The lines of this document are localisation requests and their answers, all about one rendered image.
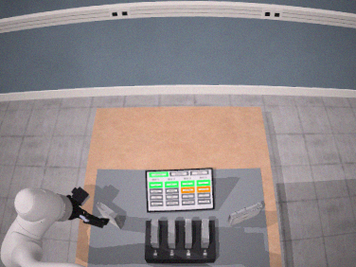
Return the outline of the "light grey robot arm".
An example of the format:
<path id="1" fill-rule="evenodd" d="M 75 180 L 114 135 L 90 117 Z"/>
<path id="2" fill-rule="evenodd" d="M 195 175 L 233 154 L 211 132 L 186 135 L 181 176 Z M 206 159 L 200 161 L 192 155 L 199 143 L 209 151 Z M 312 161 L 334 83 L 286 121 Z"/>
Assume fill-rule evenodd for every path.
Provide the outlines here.
<path id="1" fill-rule="evenodd" d="M 74 187 L 71 192 L 78 206 L 90 198 L 81 187 Z M 29 187 L 18 192 L 14 206 L 18 216 L 1 246 L 1 260 L 6 267 L 86 267 L 70 262 L 39 261 L 43 257 L 42 239 L 47 229 L 54 222 L 67 221 L 72 214 L 72 203 L 66 196 Z"/>

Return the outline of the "grey flat mat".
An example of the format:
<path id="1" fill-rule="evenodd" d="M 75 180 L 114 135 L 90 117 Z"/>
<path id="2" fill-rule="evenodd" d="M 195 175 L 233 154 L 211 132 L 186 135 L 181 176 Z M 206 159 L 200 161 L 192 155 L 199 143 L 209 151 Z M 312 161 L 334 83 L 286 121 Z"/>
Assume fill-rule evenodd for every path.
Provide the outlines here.
<path id="1" fill-rule="evenodd" d="M 270 267 L 267 224 L 260 168 L 213 169 L 215 209 L 148 212 L 145 170 L 98 169 L 92 215 L 103 218 L 96 204 L 111 208 L 123 223 L 91 225 L 87 267 Z M 232 226 L 229 214 L 262 202 L 251 219 Z M 215 221 L 214 263 L 147 263 L 146 221 Z"/>

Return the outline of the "black-framed status screen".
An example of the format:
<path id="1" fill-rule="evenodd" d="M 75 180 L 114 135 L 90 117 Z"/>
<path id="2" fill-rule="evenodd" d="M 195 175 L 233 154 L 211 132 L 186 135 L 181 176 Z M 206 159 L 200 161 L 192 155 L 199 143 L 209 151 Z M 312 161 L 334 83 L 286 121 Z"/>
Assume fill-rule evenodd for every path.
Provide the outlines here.
<path id="1" fill-rule="evenodd" d="M 212 210 L 213 168 L 145 170 L 147 212 Z"/>

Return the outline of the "white hard drive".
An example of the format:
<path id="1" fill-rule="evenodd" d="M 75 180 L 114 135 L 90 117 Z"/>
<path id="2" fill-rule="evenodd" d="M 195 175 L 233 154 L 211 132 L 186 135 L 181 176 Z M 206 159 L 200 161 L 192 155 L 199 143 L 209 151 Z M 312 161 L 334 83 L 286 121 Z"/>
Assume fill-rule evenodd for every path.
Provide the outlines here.
<path id="1" fill-rule="evenodd" d="M 99 212 L 102 214 L 103 218 L 109 218 L 109 217 L 111 218 L 112 217 L 112 219 L 109 218 L 110 219 L 109 222 L 114 224 L 116 227 L 119 227 L 118 229 L 121 229 L 124 226 L 121 219 L 117 215 L 117 213 L 115 213 L 111 208 L 109 208 L 108 206 L 103 204 L 101 201 L 98 201 L 96 206 L 97 206 Z"/>
<path id="2" fill-rule="evenodd" d="M 203 230 L 202 230 L 203 226 Z M 202 219 L 201 232 L 203 238 L 202 248 L 208 248 L 209 245 L 209 221 L 208 219 Z"/>
<path id="3" fill-rule="evenodd" d="M 186 220 L 186 248 L 192 247 L 192 220 Z"/>
<path id="4" fill-rule="evenodd" d="M 168 244 L 169 248 L 175 248 L 175 220 L 169 220 Z"/>
<path id="5" fill-rule="evenodd" d="M 151 220 L 151 246 L 159 248 L 159 232 L 160 226 L 158 220 Z"/>

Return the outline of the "black drive dock housing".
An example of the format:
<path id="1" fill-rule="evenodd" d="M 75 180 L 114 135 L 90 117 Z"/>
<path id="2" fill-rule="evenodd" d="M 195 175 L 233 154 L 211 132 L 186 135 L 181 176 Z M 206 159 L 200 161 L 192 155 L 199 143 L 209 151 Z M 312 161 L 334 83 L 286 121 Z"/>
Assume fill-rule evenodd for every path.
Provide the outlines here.
<path id="1" fill-rule="evenodd" d="M 145 260 L 147 263 L 214 263 L 216 259 L 215 221 L 209 221 L 209 246 L 202 248 L 202 221 L 192 221 L 192 247 L 185 248 L 186 221 L 175 221 L 175 248 L 169 248 L 168 221 L 159 221 L 159 248 L 151 246 L 151 221 L 146 221 Z"/>

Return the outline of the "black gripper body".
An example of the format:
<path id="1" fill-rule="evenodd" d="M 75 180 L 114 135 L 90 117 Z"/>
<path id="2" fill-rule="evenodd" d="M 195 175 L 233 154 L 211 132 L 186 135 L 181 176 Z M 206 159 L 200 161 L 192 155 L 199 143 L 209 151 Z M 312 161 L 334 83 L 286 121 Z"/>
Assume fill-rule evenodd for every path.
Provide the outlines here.
<path id="1" fill-rule="evenodd" d="M 70 198 L 69 198 L 70 199 Z M 70 218 L 68 220 L 74 220 L 76 218 L 81 219 L 80 215 L 83 216 L 83 212 L 79 211 L 79 206 L 77 204 L 77 202 L 73 199 L 70 199 L 72 206 L 73 206 L 73 211 L 72 214 L 70 216 Z"/>

